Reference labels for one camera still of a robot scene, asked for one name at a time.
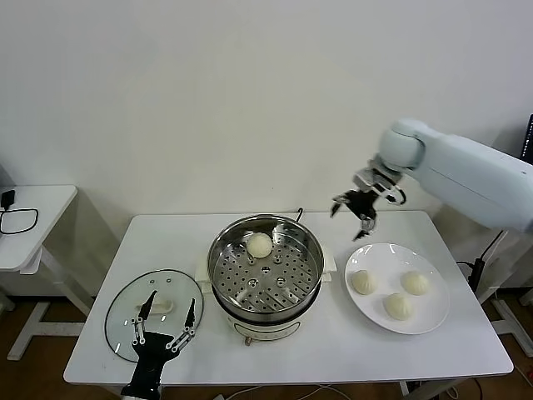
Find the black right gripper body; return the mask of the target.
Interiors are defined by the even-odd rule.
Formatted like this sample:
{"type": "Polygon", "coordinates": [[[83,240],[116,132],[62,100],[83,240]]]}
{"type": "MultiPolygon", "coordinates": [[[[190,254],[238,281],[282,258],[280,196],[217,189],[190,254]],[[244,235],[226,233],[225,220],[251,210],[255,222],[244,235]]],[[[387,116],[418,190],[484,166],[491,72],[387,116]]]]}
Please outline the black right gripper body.
{"type": "Polygon", "coordinates": [[[362,192],[351,190],[343,195],[347,208],[359,219],[375,219],[376,210],[374,203],[379,196],[373,192],[362,192]]]}

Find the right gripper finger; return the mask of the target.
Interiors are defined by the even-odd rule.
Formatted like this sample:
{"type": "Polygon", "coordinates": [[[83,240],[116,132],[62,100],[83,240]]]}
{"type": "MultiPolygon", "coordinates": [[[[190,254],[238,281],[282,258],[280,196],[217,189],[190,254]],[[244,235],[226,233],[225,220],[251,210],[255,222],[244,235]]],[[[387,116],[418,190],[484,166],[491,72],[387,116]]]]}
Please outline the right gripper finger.
{"type": "Polygon", "coordinates": [[[353,238],[353,241],[363,239],[366,236],[369,236],[376,227],[376,211],[371,210],[368,212],[356,212],[356,217],[360,221],[360,229],[356,236],[353,238]]]}
{"type": "Polygon", "coordinates": [[[343,194],[336,195],[332,199],[333,204],[331,206],[330,211],[331,217],[334,217],[342,207],[348,207],[348,205],[350,204],[350,198],[348,197],[348,194],[349,192],[344,192],[343,194]]]}

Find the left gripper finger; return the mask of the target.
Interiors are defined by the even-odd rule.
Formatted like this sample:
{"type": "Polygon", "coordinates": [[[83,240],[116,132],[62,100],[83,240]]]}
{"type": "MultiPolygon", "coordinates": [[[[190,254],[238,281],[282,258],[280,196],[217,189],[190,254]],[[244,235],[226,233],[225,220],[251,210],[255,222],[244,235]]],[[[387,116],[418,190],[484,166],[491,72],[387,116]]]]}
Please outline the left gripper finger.
{"type": "Polygon", "coordinates": [[[184,328],[182,334],[179,337],[172,339],[167,345],[166,350],[170,350],[172,353],[179,353],[195,336],[196,331],[194,324],[196,321],[195,316],[196,299],[193,298],[191,305],[188,308],[187,317],[184,322],[184,328]]]}
{"type": "Polygon", "coordinates": [[[133,328],[133,340],[132,345],[144,345],[145,339],[145,321],[150,315],[152,305],[157,295],[157,290],[154,290],[148,299],[141,305],[140,310],[135,318],[131,319],[131,325],[133,328]]]}

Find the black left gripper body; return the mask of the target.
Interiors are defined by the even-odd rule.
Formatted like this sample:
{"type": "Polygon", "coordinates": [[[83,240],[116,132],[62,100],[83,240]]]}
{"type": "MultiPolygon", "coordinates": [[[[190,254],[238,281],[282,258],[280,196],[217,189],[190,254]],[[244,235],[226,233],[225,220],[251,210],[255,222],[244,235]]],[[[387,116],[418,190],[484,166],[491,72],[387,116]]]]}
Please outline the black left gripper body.
{"type": "Polygon", "coordinates": [[[143,344],[133,345],[138,356],[137,365],[130,383],[123,391],[158,391],[165,364],[179,355],[178,350],[167,348],[167,344],[172,341],[170,335],[146,332],[144,339],[143,344]]]}

